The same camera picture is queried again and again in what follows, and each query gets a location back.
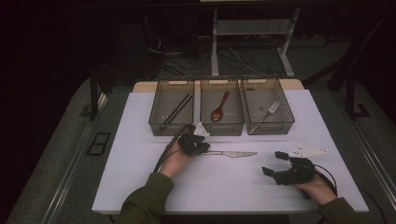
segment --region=olive green sweater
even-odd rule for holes
[[[165,212],[165,202],[174,184],[165,175],[152,173],[146,185],[135,190],[122,205],[117,224],[158,224]],[[356,213],[344,198],[322,205],[319,212],[328,224],[371,224]]]

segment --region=knife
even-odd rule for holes
[[[222,156],[228,156],[230,158],[253,156],[256,154],[257,152],[241,152],[241,151],[207,151],[202,153],[202,155],[222,155]]]

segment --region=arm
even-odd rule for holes
[[[179,150],[177,141],[170,148],[159,173],[150,174],[146,185],[135,190],[122,205],[116,223],[160,223],[165,212],[165,202],[174,186],[172,179],[191,160]]]
[[[337,198],[326,182],[318,175],[315,175],[311,182],[294,187],[305,191],[318,204],[318,210],[328,224],[374,223],[356,213],[344,198]]]

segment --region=wire mesh bin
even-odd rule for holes
[[[163,77],[158,81],[148,123],[154,136],[174,136],[193,123],[194,80]]]
[[[221,118],[212,120],[212,113],[221,107]],[[211,136],[237,136],[242,134],[245,119],[237,77],[201,78],[201,122]]]
[[[247,134],[287,134],[294,123],[279,79],[242,76]]]

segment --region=spoon bowl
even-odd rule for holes
[[[219,122],[219,120],[221,120],[222,115],[223,115],[222,107],[223,107],[225,101],[227,100],[228,95],[230,95],[230,92],[229,92],[229,91],[224,92],[224,95],[223,95],[223,98],[222,98],[222,100],[221,100],[221,103],[220,103],[219,107],[216,108],[216,109],[212,112],[210,118],[212,119],[213,122]]]

